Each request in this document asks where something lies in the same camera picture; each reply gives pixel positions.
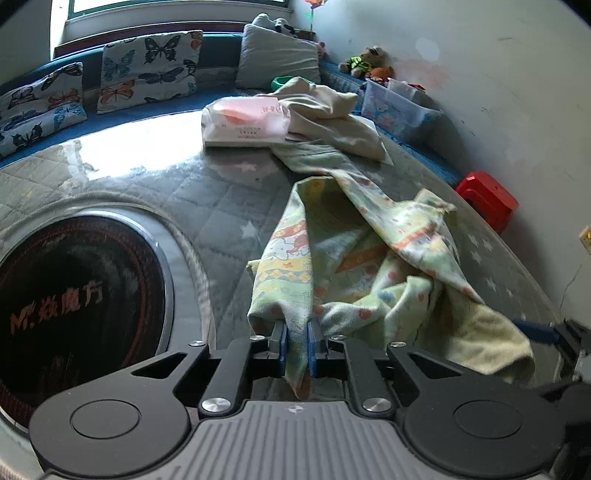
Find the red plastic stool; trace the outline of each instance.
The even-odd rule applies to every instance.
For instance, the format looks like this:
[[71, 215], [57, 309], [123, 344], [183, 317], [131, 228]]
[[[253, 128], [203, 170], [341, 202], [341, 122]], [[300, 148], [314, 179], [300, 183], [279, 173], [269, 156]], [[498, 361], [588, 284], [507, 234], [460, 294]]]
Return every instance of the red plastic stool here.
[[472, 171], [456, 187], [456, 192], [467, 201], [496, 233], [501, 233], [511, 213], [519, 203], [503, 186], [483, 171]]

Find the green bowl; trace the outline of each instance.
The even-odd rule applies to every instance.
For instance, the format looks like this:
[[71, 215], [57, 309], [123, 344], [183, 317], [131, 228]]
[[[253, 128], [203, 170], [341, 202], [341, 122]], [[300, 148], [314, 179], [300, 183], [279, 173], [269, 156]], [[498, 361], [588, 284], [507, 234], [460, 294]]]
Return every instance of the green bowl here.
[[[280, 87], [283, 87], [287, 82], [289, 82], [293, 77], [275, 77], [271, 82], [271, 91], [275, 92]], [[304, 79], [309, 84], [314, 85], [312, 80]]]

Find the orange stuffed toy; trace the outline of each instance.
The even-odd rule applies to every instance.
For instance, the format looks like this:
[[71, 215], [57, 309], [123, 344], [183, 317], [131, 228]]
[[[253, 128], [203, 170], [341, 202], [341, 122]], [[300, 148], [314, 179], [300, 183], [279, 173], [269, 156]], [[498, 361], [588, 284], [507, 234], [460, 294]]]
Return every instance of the orange stuffed toy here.
[[394, 78], [394, 69], [392, 67], [376, 67], [365, 74], [365, 78], [380, 85], [388, 83], [389, 77]]

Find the wall stain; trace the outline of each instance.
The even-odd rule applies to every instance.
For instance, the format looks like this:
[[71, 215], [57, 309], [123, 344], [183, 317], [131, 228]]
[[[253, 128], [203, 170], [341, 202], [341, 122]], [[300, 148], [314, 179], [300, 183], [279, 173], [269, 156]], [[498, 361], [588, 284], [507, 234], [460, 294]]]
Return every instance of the wall stain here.
[[442, 88], [449, 81], [449, 72], [445, 67], [427, 60], [397, 61], [394, 62], [394, 69], [398, 80], [420, 83], [427, 90]]

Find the pink package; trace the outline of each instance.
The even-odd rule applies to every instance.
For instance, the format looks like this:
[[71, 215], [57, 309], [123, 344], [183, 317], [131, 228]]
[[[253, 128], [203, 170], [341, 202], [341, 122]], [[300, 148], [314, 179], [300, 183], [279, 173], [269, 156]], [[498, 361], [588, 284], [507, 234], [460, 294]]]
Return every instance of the pink package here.
[[225, 97], [203, 109], [206, 145], [263, 147], [283, 142], [290, 113], [274, 97]]

